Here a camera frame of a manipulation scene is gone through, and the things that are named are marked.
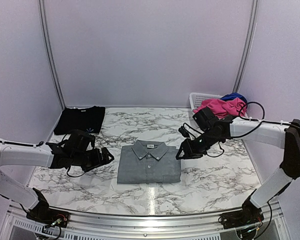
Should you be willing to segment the grey garment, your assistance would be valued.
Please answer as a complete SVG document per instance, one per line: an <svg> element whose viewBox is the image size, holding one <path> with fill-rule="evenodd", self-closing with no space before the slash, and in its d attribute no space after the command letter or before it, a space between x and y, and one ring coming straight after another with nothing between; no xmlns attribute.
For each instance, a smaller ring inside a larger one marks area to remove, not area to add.
<svg viewBox="0 0 300 240"><path fill-rule="evenodd" d="M137 140L121 148L117 170L118 184L179 183L181 161L178 149L160 141Z"/></svg>

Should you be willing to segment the black t-shirt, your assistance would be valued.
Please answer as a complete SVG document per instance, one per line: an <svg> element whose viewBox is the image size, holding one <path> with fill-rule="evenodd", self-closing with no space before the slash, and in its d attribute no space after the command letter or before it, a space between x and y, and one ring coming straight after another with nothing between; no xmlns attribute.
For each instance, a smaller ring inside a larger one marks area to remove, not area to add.
<svg viewBox="0 0 300 240"><path fill-rule="evenodd" d="M105 113L106 108L103 106L65 108L53 133L55 135L65 135L72 130L81 130L86 133L99 134Z"/></svg>

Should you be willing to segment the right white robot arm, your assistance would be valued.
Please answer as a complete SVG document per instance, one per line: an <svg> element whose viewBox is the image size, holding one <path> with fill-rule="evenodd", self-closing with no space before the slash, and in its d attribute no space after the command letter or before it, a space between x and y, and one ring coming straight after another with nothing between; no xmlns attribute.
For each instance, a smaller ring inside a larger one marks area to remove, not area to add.
<svg viewBox="0 0 300 240"><path fill-rule="evenodd" d="M248 120L228 116L205 123L203 133L186 138L176 154L178 160L199 159L217 143L242 140L262 182L243 202L241 210L223 213L226 226L242 225L262 217L261 208L280 195L300 177L300 120L268 121Z"/></svg>

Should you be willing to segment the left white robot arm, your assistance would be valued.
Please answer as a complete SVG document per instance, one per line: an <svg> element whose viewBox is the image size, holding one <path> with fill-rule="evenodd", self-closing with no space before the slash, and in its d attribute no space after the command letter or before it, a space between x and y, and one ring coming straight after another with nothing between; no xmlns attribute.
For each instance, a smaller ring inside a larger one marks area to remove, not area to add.
<svg viewBox="0 0 300 240"><path fill-rule="evenodd" d="M0 167L35 166L48 169L70 170L80 167L84 173L111 163L115 158L107 148L96 148L95 136L82 130L72 130L68 138L58 143L30 144L0 138ZM0 195L28 208L29 213L48 223L53 211L43 194L34 188L5 175L0 170Z"/></svg>

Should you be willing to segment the white plastic laundry basket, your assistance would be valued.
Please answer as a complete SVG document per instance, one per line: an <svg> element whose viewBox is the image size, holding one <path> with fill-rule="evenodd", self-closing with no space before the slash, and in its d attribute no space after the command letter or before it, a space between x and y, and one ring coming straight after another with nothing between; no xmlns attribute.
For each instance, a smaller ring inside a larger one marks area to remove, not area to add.
<svg viewBox="0 0 300 240"><path fill-rule="evenodd" d="M213 95L213 94L203 94L203 93L196 93L193 92L189 95L189 101L190 101L190 108L191 108L191 114L190 116L193 116L195 113L193 112L194 109L197 109L202 101L208 100L208 99L221 99L222 96L220 95Z"/></svg>

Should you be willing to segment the pink garment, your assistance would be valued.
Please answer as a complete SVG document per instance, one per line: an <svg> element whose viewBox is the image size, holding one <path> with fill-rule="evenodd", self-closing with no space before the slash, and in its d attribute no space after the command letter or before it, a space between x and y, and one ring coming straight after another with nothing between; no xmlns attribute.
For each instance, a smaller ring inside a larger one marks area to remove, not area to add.
<svg viewBox="0 0 300 240"><path fill-rule="evenodd" d="M201 105L194 109L193 112L196 114L199 110L202 110L206 107L208 107L219 119L222 119L228 115L240 115L244 117L247 110L246 103L236 97L235 99L229 101L224 101L217 98L203 100Z"/></svg>

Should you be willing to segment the blue garment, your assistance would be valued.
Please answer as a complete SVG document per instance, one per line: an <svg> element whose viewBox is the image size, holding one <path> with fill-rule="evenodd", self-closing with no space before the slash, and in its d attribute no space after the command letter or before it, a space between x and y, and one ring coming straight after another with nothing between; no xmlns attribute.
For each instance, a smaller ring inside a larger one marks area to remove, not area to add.
<svg viewBox="0 0 300 240"><path fill-rule="evenodd" d="M246 99L243 95L241 95L240 93L237 93L237 92L232 92L232 93L230 93L230 94L226 94L226 95L224 95L223 97L221 97L220 99L221 99L222 101L227 102L227 101L232 101L232 100L234 100L234 99L236 99L236 98L239 98L239 99L240 99L241 101L243 101L245 104L248 102L247 99Z"/></svg>

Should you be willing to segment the aluminium front rail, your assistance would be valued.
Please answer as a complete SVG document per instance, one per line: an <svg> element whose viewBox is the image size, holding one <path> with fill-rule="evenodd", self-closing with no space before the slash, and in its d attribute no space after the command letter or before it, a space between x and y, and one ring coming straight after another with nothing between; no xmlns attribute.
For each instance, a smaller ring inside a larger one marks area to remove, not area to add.
<svg viewBox="0 0 300 240"><path fill-rule="evenodd" d="M186 215L114 215L69 210L67 226L46 228L26 218L11 203L0 230L0 240L34 240L37 236L60 240L238 240L256 230L259 240L289 240L283 213L277 202L262 208L261 223L225 229L222 211Z"/></svg>

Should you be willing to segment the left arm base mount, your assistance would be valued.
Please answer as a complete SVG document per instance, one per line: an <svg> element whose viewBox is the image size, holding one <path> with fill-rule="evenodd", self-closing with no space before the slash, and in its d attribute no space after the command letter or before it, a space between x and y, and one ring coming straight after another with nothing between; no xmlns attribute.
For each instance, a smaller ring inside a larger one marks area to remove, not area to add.
<svg viewBox="0 0 300 240"><path fill-rule="evenodd" d="M57 221L58 219L61 219L61 222L59 225L62 228L66 228L68 226L70 213L67 211L61 211L56 209L44 209L39 211L30 210L26 214L26 218L43 223L43 224L52 224L53 222Z"/></svg>

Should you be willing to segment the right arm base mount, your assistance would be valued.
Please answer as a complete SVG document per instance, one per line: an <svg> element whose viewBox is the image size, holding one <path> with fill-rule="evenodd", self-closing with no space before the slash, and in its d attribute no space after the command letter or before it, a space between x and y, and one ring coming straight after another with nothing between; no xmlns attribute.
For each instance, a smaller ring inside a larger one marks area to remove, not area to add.
<svg viewBox="0 0 300 240"><path fill-rule="evenodd" d="M250 208L225 212L218 218L218 222L224 229L243 227L246 225L260 223L263 220L264 215L261 209L257 209L255 211Z"/></svg>

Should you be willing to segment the right aluminium frame post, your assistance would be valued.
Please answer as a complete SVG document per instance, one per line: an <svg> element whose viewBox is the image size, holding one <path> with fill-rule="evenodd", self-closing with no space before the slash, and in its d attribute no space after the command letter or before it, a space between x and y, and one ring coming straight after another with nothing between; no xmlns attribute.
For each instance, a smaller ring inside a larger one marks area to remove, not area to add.
<svg viewBox="0 0 300 240"><path fill-rule="evenodd" d="M255 30L256 30L256 25L257 25L257 20L258 20L259 5L260 5L259 0L253 0L251 3L246 38L244 41L243 52L242 52L241 60L239 63L239 68L238 68L234 86L232 89L233 92L239 91L241 84L243 82L243 79L244 79L245 69L246 69L249 55L250 55L252 45L253 45L253 40L254 40L254 35L255 35Z"/></svg>

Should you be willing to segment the aluminium frame post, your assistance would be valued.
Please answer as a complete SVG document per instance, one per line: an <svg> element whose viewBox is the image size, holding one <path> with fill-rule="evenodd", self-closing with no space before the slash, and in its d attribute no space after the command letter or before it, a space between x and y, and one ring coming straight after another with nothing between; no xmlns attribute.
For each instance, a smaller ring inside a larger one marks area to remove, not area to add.
<svg viewBox="0 0 300 240"><path fill-rule="evenodd" d="M66 104L64 100L64 96L61 89L61 84L59 81L59 76L54 60L51 40L50 40L50 34L49 34L49 26L48 26L48 19L47 19L47 13L46 13L46 4L44 0L38 0L38 10L39 10L39 17L40 17L40 24L41 24L41 30L43 35L43 42L45 47L45 52L47 56L48 66L50 70L50 74L52 77L52 82L55 88L56 96L59 102L59 105L62 110L65 109Z"/></svg>
<svg viewBox="0 0 300 240"><path fill-rule="evenodd" d="M260 5L259 0L253 0L251 3L246 38L244 41L243 52L242 52L241 60L239 63L239 68L238 68L234 86L232 89L233 92L239 91L241 84L243 82L243 79L244 79L245 69L246 69L249 55L250 55L252 45L253 45L253 40L254 40L254 35L255 35L255 30L256 30L256 25L257 25L257 20L258 20L259 5Z"/></svg>

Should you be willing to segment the left aluminium frame post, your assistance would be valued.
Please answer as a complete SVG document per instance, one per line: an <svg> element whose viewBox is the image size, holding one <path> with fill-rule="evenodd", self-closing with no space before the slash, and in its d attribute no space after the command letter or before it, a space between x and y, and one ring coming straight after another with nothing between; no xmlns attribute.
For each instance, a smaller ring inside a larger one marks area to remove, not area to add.
<svg viewBox="0 0 300 240"><path fill-rule="evenodd" d="M47 56L48 66L50 70L50 74L52 77L52 82L55 88L56 96L59 102L59 105L62 110L65 109L66 104L64 100L64 96L61 89L61 84L59 81L59 76L54 60L51 40L50 40L50 34L49 34L49 26L48 26L48 19L47 19L47 13L46 13L46 4L44 0L38 0L38 10L39 10L39 17L40 17L40 24L41 24L41 30L43 35L43 42L45 47L45 52Z"/></svg>

